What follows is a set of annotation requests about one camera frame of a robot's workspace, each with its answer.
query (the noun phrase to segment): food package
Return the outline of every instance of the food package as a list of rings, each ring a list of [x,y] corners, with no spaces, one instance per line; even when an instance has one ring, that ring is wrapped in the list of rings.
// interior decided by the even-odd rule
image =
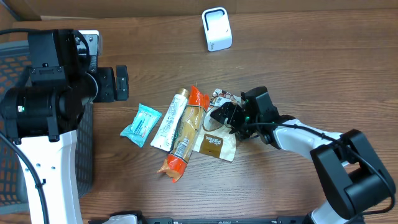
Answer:
[[[169,177],[173,178],[173,183],[176,183],[181,178],[187,167],[192,153],[192,146],[195,143],[209,104],[209,96],[202,95],[195,86],[192,86],[187,108],[175,133],[173,150],[158,171],[158,173],[165,172]]]
[[[211,97],[205,120],[199,130],[193,150],[232,162],[236,152],[235,134],[230,134],[231,128],[214,120],[210,114],[226,102],[240,105],[241,98],[227,91],[216,89]]]
[[[150,143],[151,146],[170,152],[172,149],[175,129],[177,128],[178,121],[187,106],[188,97],[189,91],[184,88],[179,89],[179,91],[174,95],[172,103],[170,104],[169,109],[156,132],[155,138]]]
[[[139,104],[134,121],[124,128],[120,135],[129,138],[139,147],[143,147],[150,131],[154,128],[161,116],[162,113],[148,106]]]

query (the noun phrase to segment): gray plastic basket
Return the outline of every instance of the gray plastic basket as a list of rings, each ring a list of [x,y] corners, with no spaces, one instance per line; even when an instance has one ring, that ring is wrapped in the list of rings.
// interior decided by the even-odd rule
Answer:
[[[30,65],[27,41],[0,44],[0,100]],[[4,121],[0,118],[0,130]],[[87,104],[77,130],[76,181],[79,197],[93,185],[93,105]],[[24,175],[18,157],[0,140],[0,215],[29,211]]]

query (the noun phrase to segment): wooden table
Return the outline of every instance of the wooden table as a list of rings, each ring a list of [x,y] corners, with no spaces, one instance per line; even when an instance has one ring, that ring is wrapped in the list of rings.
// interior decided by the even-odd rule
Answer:
[[[327,131],[362,130],[398,180],[398,10],[237,14],[230,23],[232,47],[213,53],[200,16],[14,23],[98,29],[99,66],[127,65],[129,100],[95,104],[95,183],[80,200],[86,222],[121,210],[174,218],[305,215],[323,203],[313,164],[260,140],[240,144],[233,162],[193,153],[176,184],[156,174],[166,153],[149,143],[160,122],[142,149],[119,133],[139,103],[165,114],[176,90],[192,84],[207,94],[265,85],[281,114]],[[28,213],[0,220],[30,222]],[[366,220],[398,223],[398,209]]]

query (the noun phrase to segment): orange plastic packaging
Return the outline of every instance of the orange plastic packaging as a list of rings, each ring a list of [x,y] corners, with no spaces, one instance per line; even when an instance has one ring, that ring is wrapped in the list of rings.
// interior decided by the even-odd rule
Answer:
[[[188,99],[188,105],[180,120],[180,126],[176,130],[176,138],[173,150],[165,159],[159,172],[165,172],[173,178],[176,183],[187,167],[189,157],[191,156],[193,145],[198,136],[198,131],[203,124],[207,108],[210,105],[208,95],[202,95],[200,91],[192,85],[191,95]]]

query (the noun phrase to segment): light blue wrapper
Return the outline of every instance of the light blue wrapper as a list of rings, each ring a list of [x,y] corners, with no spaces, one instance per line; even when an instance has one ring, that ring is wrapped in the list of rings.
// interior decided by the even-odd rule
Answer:
[[[139,147],[143,147],[150,131],[154,128],[161,116],[161,112],[139,104],[138,112],[134,121],[132,124],[124,128],[120,135],[129,138]]]

